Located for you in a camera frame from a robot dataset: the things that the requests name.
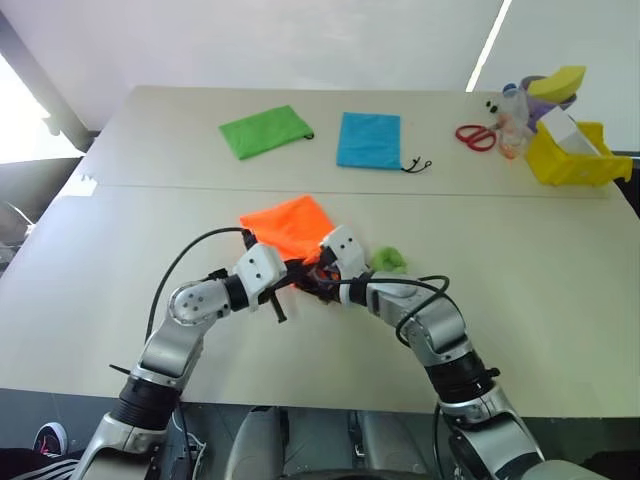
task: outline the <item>drawstring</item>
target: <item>drawstring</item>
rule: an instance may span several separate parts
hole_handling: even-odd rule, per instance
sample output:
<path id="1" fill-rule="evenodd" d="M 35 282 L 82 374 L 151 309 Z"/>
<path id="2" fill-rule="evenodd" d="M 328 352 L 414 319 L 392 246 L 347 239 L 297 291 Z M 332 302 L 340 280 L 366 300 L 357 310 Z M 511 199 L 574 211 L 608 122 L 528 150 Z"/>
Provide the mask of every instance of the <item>drawstring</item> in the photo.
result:
<path id="1" fill-rule="evenodd" d="M 420 173 L 421 171 L 426 170 L 431 165 L 433 165 L 433 162 L 431 160 L 427 160 L 424 162 L 424 166 L 422 168 L 416 170 L 415 168 L 418 166 L 418 163 L 420 163 L 421 159 L 422 157 L 412 158 L 411 161 L 413 162 L 413 165 L 411 165 L 409 168 L 403 168 L 402 171 L 407 173 Z"/>

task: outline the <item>shoe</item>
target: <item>shoe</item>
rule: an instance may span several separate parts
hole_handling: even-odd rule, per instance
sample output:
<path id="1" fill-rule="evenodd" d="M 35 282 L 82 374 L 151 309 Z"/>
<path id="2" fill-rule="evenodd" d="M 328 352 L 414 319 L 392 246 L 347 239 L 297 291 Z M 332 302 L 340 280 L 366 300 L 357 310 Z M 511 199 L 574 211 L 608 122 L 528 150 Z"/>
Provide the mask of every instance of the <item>shoe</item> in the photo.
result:
<path id="1" fill-rule="evenodd" d="M 67 453 L 67 432 L 58 422 L 50 422 L 38 430 L 33 449 L 49 457 L 57 457 Z"/>

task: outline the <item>white table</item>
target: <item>white table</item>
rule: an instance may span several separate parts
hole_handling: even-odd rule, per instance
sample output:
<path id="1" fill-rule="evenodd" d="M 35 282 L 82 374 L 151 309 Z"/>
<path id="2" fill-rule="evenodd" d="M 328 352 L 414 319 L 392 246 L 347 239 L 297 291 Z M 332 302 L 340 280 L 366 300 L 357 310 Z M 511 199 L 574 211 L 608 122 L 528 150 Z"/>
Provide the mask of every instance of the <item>white table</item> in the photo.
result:
<path id="1" fill-rule="evenodd" d="M 153 291 L 199 233 L 291 192 L 99 186 L 58 199 L 0 282 L 0 386 L 115 396 L 140 352 Z M 640 225 L 615 197 L 314 194 L 371 251 L 444 273 L 486 364 L 524 416 L 640 414 Z M 228 234 L 195 248 L 171 287 L 231 266 Z M 209 332 L 190 401 L 431 411 L 424 370 L 364 309 L 283 291 Z"/>
<path id="2" fill-rule="evenodd" d="M 287 192 L 398 193 L 606 198 L 602 189 L 545 187 L 526 162 L 494 149 L 469 150 L 454 137 L 467 123 L 491 125 L 495 93 L 340 92 L 144 87 L 133 91 L 80 165 L 102 185 L 178 186 Z M 291 105 L 314 129 L 300 140 L 238 161 L 218 126 Z M 336 166 L 342 113 L 402 116 L 402 158 L 429 159 L 429 172 L 390 175 Z"/>

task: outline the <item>wire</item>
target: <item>wire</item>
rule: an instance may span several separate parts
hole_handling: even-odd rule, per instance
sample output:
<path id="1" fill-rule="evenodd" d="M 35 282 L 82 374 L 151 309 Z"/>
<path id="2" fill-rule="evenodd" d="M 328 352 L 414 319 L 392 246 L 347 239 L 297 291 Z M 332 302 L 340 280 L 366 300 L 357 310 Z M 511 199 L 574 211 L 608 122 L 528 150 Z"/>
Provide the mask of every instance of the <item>wire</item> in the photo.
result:
<path id="1" fill-rule="evenodd" d="M 433 295 L 427 298 L 424 302 L 421 302 L 417 307 L 415 307 L 413 310 L 407 313 L 404 317 L 402 317 L 402 319 L 400 319 L 400 321 L 396 325 L 396 338 L 405 347 L 411 347 L 411 346 L 409 345 L 409 342 L 407 341 L 407 339 L 403 337 L 402 328 L 405 326 L 405 324 L 409 320 L 411 320 L 411 317 L 413 317 L 416 313 L 418 313 L 423 308 L 435 302 L 438 298 L 444 298 L 444 297 L 449 298 L 444 293 L 447 291 L 447 288 L 449 288 L 449 277 L 445 275 L 430 275 L 427 277 L 421 277 L 418 280 L 411 280 L 409 278 L 368 278 L 368 279 L 353 278 L 351 280 L 325 280 L 325 279 L 318 278 L 317 280 L 319 282 L 327 283 L 331 285 L 366 285 L 368 283 L 396 283 L 400 285 L 413 285 L 416 287 L 426 288 L 427 290 L 431 290 L 432 292 L 434 292 Z M 437 288 L 437 287 L 434 287 L 433 285 L 429 285 L 428 283 L 425 283 L 425 281 L 430 281 L 430 280 L 441 280 L 442 286 Z"/>
<path id="2" fill-rule="evenodd" d="M 156 308 L 158 307 L 158 301 L 160 300 L 160 295 L 162 294 L 162 289 L 164 288 L 165 284 L 167 283 L 167 280 L 169 279 L 169 276 L 171 275 L 173 270 L 176 268 L 176 265 L 178 265 L 180 260 L 182 260 L 182 257 L 184 257 L 189 250 L 191 250 L 195 245 L 200 243 L 205 238 L 212 237 L 213 235 L 217 235 L 219 233 L 244 232 L 245 230 L 246 229 L 241 228 L 241 227 L 216 228 L 215 230 L 211 230 L 209 232 L 203 233 L 199 237 L 197 237 L 194 240 L 192 240 L 191 243 L 189 243 L 189 245 L 187 245 L 186 247 L 184 247 L 182 249 L 182 251 L 178 254 L 176 259 L 173 262 L 171 262 L 171 265 L 169 265 L 169 268 L 167 269 L 167 271 L 162 276 L 162 280 L 160 280 L 160 284 L 158 285 L 158 288 L 156 289 L 156 293 L 153 295 L 153 302 L 151 302 L 151 308 L 149 309 L 149 318 L 147 320 L 147 332 L 146 332 L 145 337 L 144 337 L 144 341 L 145 342 L 147 340 L 149 340 L 149 337 L 151 336 L 151 332 L 153 331 L 153 320 L 154 320 L 154 318 L 156 316 Z"/>
<path id="3" fill-rule="evenodd" d="M 438 446 L 438 424 L 440 423 L 440 404 L 436 402 L 436 408 L 433 411 L 433 462 L 438 470 L 438 477 L 444 480 L 444 470 L 442 469 L 442 459 L 440 458 L 440 447 Z"/>
<path id="4" fill-rule="evenodd" d="M 124 373 L 125 375 L 131 375 L 131 370 L 119 367 L 118 365 L 114 365 L 113 363 L 109 364 L 109 368 L 113 368 L 116 372 Z"/>
<path id="5" fill-rule="evenodd" d="M 196 480 L 197 476 L 198 476 L 198 470 L 200 469 L 200 462 L 202 461 L 202 458 L 204 457 L 204 451 L 207 448 L 207 444 L 205 443 L 202 448 L 200 449 L 200 452 L 198 453 L 198 458 L 196 458 L 196 464 L 193 467 L 193 475 L 191 475 L 191 480 Z"/>
<path id="6" fill-rule="evenodd" d="M 173 426 L 175 427 L 176 430 L 178 430 L 180 433 L 182 433 L 182 428 L 180 428 L 180 426 L 178 425 L 178 422 L 176 422 L 176 417 L 175 417 L 175 411 L 171 414 L 171 422 L 173 423 Z M 187 435 L 189 436 L 189 438 L 191 440 L 193 440 L 195 442 L 196 445 L 198 445 L 198 447 L 202 448 L 204 445 L 206 445 L 206 442 L 201 441 L 198 437 L 196 437 L 193 433 L 191 432 L 187 432 Z"/>
<path id="7" fill-rule="evenodd" d="M 160 295 L 162 294 L 162 290 L 164 289 L 164 286 L 167 283 L 167 280 L 169 279 L 169 276 L 171 275 L 173 270 L 176 268 L 178 263 L 180 263 L 180 260 L 182 260 L 182 258 L 187 254 L 187 252 L 189 250 L 191 250 L 194 246 L 196 246 L 198 243 L 200 243 L 202 240 L 204 240 L 205 238 L 212 237 L 212 236 L 217 235 L 219 233 L 227 233 L 227 232 L 241 232 L 241 233 L 243 233 L 245 231 L 246 231 L 246 229 L 245 228 L 241 228 L 241 227 L 216 228 L 215 230 L 211 230 L 209 232 L 203 233 L 199 237 L 196 237 L 186 247 L 184 247 L 182 249 L 182 251 L 178 254 L 178 256 L 175 258 L 175 260 L 173 262 L 171 262 L 171 265 L 169 265 L 169 268 L 167 269 L 167 271 L 162 276 L 162 279 L 160 280 L 160 283 L 158 284 L 158 288 L 156 288 L 156 292 L 153 295 L 153 301 L 151 302 L 151 308 L 149 309 L 149 318 L 147 319 L 147 331 L 146 331 L 145 337 L 144 337 L 145 343 L 146 343 L 147 340 L 149 340 L 149 337 L 151 336 L 151 332 L 153 331 L 153 320 L 154 320 L 154 318 L 156 316 L 156 308 L 158 307 L 158 302 L 160 301 Z M 186 420 L 184 418 L 184 410 L 182 409 L 182 401 L 181 400 L 178 400 L 178 405 L 176 406 L 176 409 L 178 410 L 178 413 L 180 414 L 180 421 L 182 422 L 182 428 L 178 427 L 178 424 L 176 423 L 176 420 L 175 420 L 175 417 L 173 416 L 173 413 L 171 414 L 171 420 L 173 421 L 173 425 L 180 432 L 182 432 L 183 437 L 184 437 L 184 447 L 186 449 L 186 454 L 189 457 L 187 459 L 187 461 L 189 462 L 189 468 L 188 468 L 188 471 L 187 471 L 187 473 L 188 473 L 187 478 L 191 478 L 192 480 L 195 480 L 196 474 L 197 474 L 197 468 L 200 465 L 200 460 L 202 458 L 202 454 L 203 454 L 204 449 L 207 446 L 207 444 L 206 443 L 203 444 L 202 442 L 200 442 L 200 440 L 195 435 L 193 435 L 192 433 L 189 433 L 189 431 L 187 430 L 187 422 L 186 422 Z M 191 458 L 191 447 L 189 446 L 189 438 L 192 438 L 196 442 L 198 447 L 201 447 L 200 451 L 198 452 L 198 457 L 196 458 L 195 465 L 194 465 L 193 460 Z"/>
<path id="8" fill-rule="evenodd" d="M 173 426 L 175 427 L 176 430 L 178 430 L 179 432 L 183 432 L 184 430 L 182 428 L 180 428 L 180 426 L 178 425 L 178 422 L 176 422 L 176 417 L 175 417 L 174 413 L 175 412 L 173 412 L 171 414 L 171 422 L 173 423 Z M 202 461 L 202 458 L 204 457 L 204 451 L 206 450 L 208 444 L 207 444 L 207 442 L 201 441 L 198 437 L 196 437 L 191 432 L 187 432 L 187 435 L 198 446 L 198 456 L 196 457 L 196 463 L 195 463 L 195 465 L 193 467 L 193 474 L 191 475 L 191 480 L 196 480 L 196 478 L 198 476 L 198 471 L 200 470 L 200 462 Z"/>
<path id="9" fill-rule="evenodd" d="M 402 329 L 407 324 L 407 322 L 411 320 L 411 318 L 413 318 L 413 316 L 416 313 L 418 313 L 423 308 L 426 308 L 427 306 L 431 305 L 438 298 L 442 298 L 444 295 L 444 292 L 446 292 L 447 288 L 449 288 L 449 278 L 445 277 L 444 275 L 431 275 L 428 277 L 421 277 L 420 280 L 421 281 L 442 280 L 442 286 L 440 288 L 435 288 L 432 285 L 425 283 L 423 287 L 426 288 L 427 290 L 431 290 L 433 292 L 433 295 L 427 298 L 424 302 L 421 302 L 420 304 L 418 304 L 418 306 L 415 307 L 413 310 L 408 312 L 404 317 L 402 317 L 402 319 L 400 319 L 400 321 L 396 325 L 396 338 L 405 347 L 409 347 L 409 348 L 411 348 L 411 345 L 409 345 L 409 341 L 402 335 Z"/>
<path id="10" fill-rule="evenodd" d="M 431 160 L 426 160 L 424 162 L 424 166 L 416 170 L 415 168 L 418 166 L 418 163 L 420 162 L 421 159 L 422 157 L 412 158 L 411 161 L 413 162 L 413 165 L 411 165 L 409 168 L 402 168 L 402 171 L 407 173 L 420 173 L 423 170 L 426 170 L 427 168 L 429 168 L 431 165 L 433 165 L 433 162 Z"/>
<path id="11" fill-rule="evenodd" d="M 28 226 L 32 226 L 33 222 L 31 221 L 31 219 L 29 217 L 27 217 L 24 212 L 22 210 L 20 210 L 18 207 L 16 207 L 13 203 L 11 202 L 7 202 L 6 200 L 4 201 L 4 204 L 6 206 L 8 206 L 11 210 L 13 210 L 15 213 L 18 214 L 18 216 L 28 225 Z"/>
<path id="12" fill-rule="evenodd" d="M 182 402 L 178 401 L 178 406 L 176 407 L 178 413 L 180 414 L 180 422 L 182 422 L 182 436 L 184 438 L 184 448 L 185 454 L 187 455 L 187 462 L 189 468 L 187 469 L 187 478 L 193 477 L 193 460 L 191 458 L 191 447 L 189 446 L 189 432 L 187 432 L 187 421 L 184 418 L 184 410 L 182 409 Z"/>

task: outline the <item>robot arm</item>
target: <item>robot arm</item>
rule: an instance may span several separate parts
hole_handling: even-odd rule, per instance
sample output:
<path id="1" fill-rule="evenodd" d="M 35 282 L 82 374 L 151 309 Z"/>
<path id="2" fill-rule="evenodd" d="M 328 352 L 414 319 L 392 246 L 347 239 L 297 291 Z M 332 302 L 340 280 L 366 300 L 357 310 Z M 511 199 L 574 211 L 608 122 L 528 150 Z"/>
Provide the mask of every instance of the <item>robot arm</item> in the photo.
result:
<path id="1" fill-rule="evenodd" d="M 256 310 L 272 300 L 270 288 L 286 273 L 274 248 L 255 244 L 231 276 L 190 282 L 173 292 L 164 321 L 147 340 L 116 406 L 100 421 L 71 478 L 85 478 L 106 451 L 153 456 L 164 443 L 171 413 L 200 358 L 204 335 L 231 312 Z"/>
<path id="2" fill-rule="evenodd" d="M 346 227 L 325 238 L 322 248 L 325 263 L 337 268 L 342 279 L 358 278 L 355 283 L 340 285 L 342 303 L 365 306 L 393 328 L 416 312 L 400 332 L 438 394 L 452 431 L 449 444 L 466 478 L 520 478 L 544 460 L 526 425 L 493 380 L 498 370 L 485 368 L 467 336 L 460 310 L 448 296 L 438 297 L 416 285 L 376 283 L 382 278 L 415 279 L 388 273 L 371 275 L 359 253 L 362 248 Z M 348 266 L 348 275 L 342 274 L 343 265 Z"/>
<path id="3" fill-rule="evenodd" d="M 371 274 L 362 247 L 344 226 L 329 234 L 321 248 L 317 265 L 289 265 L 288 269 L 275 249 L 255 244 L 231 276 L 178 288 L 117 405 L 101 420 L 71 478 L 95 478 L 94 466 L 101 462 L 100 468 L 111 472 L 106 478 L 113 478 L 112 468 L 122 468 L 124 458 L 131 458 L 122 452 L 152 457 L 164 442 L 171 413 L 202 352 L 205 333 L 231 312 L 253 311 L 267 301 L 272 301 L 283 320 L 275 290 L 291 283 L 323 300 L 364 306 L 397 328 L 438 394 L 452 432 L 449 444 L 459 478 L 566 480 L 579 474 L 600 478 L 577 466 L 556 468 L 549 466 L 552 462 L 543 462 L 533 436 L 493 380 L 499 372 L 485 368 L 467 336 L 462 314 L 448 296 L 418 286 L 405 275 Z M 391 283 L 390 278 L 409 284 Z M 117 455 L 104 460 L 105 452 Z M 106 461 L 115 462 L 114 466 L 105 467 Z M 141 470 L 139 478 L 147 478 L 147 470 Z"/>

